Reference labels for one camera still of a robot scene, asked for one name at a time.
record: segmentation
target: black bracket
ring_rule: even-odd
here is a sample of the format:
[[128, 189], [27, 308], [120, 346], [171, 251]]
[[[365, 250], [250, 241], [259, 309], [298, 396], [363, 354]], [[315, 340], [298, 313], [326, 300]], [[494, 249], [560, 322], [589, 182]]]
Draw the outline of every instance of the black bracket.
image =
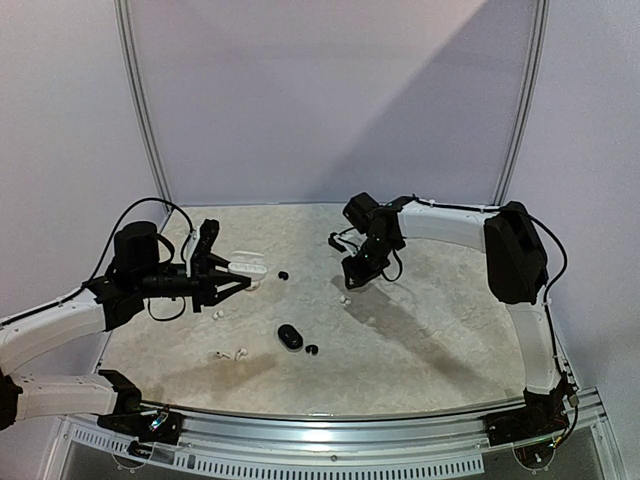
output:
[[525, 406], [514, 410], [491, 413], [484, 417], [484, 429], [489, 445], [504, 445], [529, 438], [551, 435], [569, 425], [563, 399], [572, 393], [566, 378], [548, 395], [524, 391]]
[[115, 370], [100, 370], [118, 393], [116, 406], [110, 415], [100, 415], [98, 426], [137, 437], [140, 443], [161, 442], [177, 445], [182, 433], [184, 416], [169, 411], [168, 407], [156, 412], [142, 412], [140, 390]]
[[102, 415], [98, 426], [137, 437], [139, 443], [160, 442], [177, 445], [182, 434], [184, 415], [168, 408], [149, 415], [145, 412]]
[[4, 376], [0, 370], [0, 430], [9, 428], [18, 415], [18, 395], [22, 388], [13, 383], [11, 377]]

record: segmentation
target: white panel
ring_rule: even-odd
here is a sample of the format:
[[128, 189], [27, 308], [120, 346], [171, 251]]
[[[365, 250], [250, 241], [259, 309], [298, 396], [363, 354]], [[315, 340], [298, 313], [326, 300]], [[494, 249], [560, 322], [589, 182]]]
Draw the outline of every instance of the white panel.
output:
[[136, 0], [178, 201], [490, 202], [533, 0]]
[[[91, 273], [122, 210], [155, 194], [111, 0], [0, 3], [0, 317]], [[159, 220], [159, 208], [138, 215]], [[85, 373], [102, 336], [25, 365]], [[0, 432], [0, 477], [39, 478], [54, 421]]]
[[551, 3], [509, 191], [566, 245], [552, 313], [582, 385], [598, 387], [629, 479], [640, 478], [638, 18], [637, 1]]

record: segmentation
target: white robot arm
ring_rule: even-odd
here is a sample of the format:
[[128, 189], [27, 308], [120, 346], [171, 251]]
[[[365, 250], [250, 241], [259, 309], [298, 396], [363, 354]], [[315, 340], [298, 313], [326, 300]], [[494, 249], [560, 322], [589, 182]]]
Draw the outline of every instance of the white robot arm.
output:
[[230, 262], [211, 253], [218, 231], [217, 221], [205, 220], [185, 243], [180, 264], [160, 262], [159, 242], [171, 257], [174, 249], [153, 223], [131, 223], [115, 234], [114, 259], [104, 276], [55, 302], [0, 319], [0, 430], [30, 417], [93, 413], [100, 426], [141, 442], [176, 443], [182, 416], [142, 411], [140, 390], [114, 370], [45, 376], [16, 369], [73, 339], [124, 325], [144, 309], [145, 299], [191, 298], [200, 312], [248, 288], [250, 276], [237, 274]]
[[577, 396], [558, 361], [546, 308], [547, 255], [523, 205], [442, 205], [416, 197], [381, 205], [361, 193], [343, 214], [353, 229], [366, 236], [360, 245], [348, 231], [329, 237], [331, 246], [349, 254], [342, 261], [347, 289], [384, 276], [389, 255], [404, 248], [405, 239], [454, 243], [486, 254], [489, 287], [513, 321], [526, 384], [526, 407], [509, 418], [488, 418], [489, 439], [493, 444], [513, 442], [552, 432], [565, 423], [563, 399], [568, 396], [573, 404]]

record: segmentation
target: speckled tabletop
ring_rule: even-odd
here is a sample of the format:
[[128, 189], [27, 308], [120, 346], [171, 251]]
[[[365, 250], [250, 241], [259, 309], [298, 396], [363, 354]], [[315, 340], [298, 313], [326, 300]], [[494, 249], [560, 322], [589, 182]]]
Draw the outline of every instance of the speckled tabletop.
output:
[[[140, 313], [111, 336], [102, 368], [132, 380], [147, 400], [192, 408], [261, 414], [368, 415], [431, 412], [519, 396], [524, 369], [509, 315], [487, 286], [484, 256], [411, 240], [404, 273], [348, 292], [330, 232], [349, 226], [338, 205], [198, 207], [199, 224], [220, 221], [213, 252], [264, 253], [267, 278], [217, 307], [160, 323]], [[179, 215], [164, 235], [179, 249]], [[389, 268], [394, 275], [395, 266]], [[278, 279], [285, 270], [288, 281]], [[350, 305], [342, 305], [347, 295]], [[156, 316], [181, 302], [157, 299]], [[214, 320], [222, 309], [224, 317]], [[311, 356], [287, 351], [276, 337], [290, 323]], [[240, 348], [248, 356], [236, 361]]]

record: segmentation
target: aluminum frame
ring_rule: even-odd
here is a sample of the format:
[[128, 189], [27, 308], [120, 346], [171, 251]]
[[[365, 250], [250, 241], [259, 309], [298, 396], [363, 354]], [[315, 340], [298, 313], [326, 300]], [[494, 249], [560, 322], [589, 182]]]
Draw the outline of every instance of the aluminum frame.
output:
[[[147, 154], [149, 167], [153, 180], [158, 189], [158, 195], [165, 200], [171, 200], [171, 190], [167, 176], [162, 166], [160, 152], [156, 143], [151, 118], [149, 116], [149, 108], [142, 87], [142, 76], [138, 65], [138, 57], [136, 54], [135, 43], [133, 39], [133, 29], [131, 25], [131, 13], [128, 0], [115, 0], [116, 20], [118, 23], [118, 31], [120, 33], [120, 44], [122, 46], [122, 55], [124, 57], [124, 66], [129, 80], [129, 88], [131, 89], [131, 98], [133, 107], [138, 118], [142, 143]], [[167, 205], [164, 205], [167, 212], [170, 211]]]
[[[580, 392], [579, 398], [580, 417], [576, 428], [591, 428], [605, 478], [623, 480], [624, 470], [597, 391]], [[416, 472], [429, 466], [465, 463], [483, 453], [511, 448], [489, 446], [482, 417], [522, 405], [521, 400], [514, 400], [469, 412], [367, 420], [250, 418], [178, 408], [176, 411], [186, 416], [180, 443], [175, 447], [157, 444], [149, 463], [216, 478], [241, 478], [242, 468], [267, 469], [283, 475], [326, 473], [327, 478], [331, 478], [332, 473], [335, 480], [342, 478], [338, 475], [349, 472], [354, 474], [353, 478], [365, 480], [369, 478], [368, 472], [376, 471], [413, 472], [413, 478], [456, 478], [464, 472], [424, 477]], [[139, 461], [125, 452], [131, 440], [131, 437], [100, 429], [94, 416], [67, 417], [61, 421], [44, 478], [60, 478], [72, 442]], [[222, 471], [221, 474], [220, 469], [225, 466], [238, 469], [234, 470], [237, 473]]]
[[511, 133], [507, 158], [505, 159], [502, 173], [500, 174], [500, 178], [498, 179], [498, 184], [496, 185], [496, 190], [493, 195], [493, 205], [504, 204], [509, 190], [509, 185], [511, 183], [511, 178], [513, 177], [513, 171], [515, 169], [518, 153], [520, 152], [520, 146], [522, 145], [525, 127], [527, 125], [527, 118], [533, 101], [536, 78], [538, 76], [540, 59], [542, 57], [542, 47], [544, 43], [548, 13], [548, 0], [538, 0], [536, 5], [536, 14], [532, 25], [529, 52], [527, 54], [527, 65], [525, 68], [522, 89], [520, 91], [520, 100], [518, 102], [518, 114], [513, 132]]

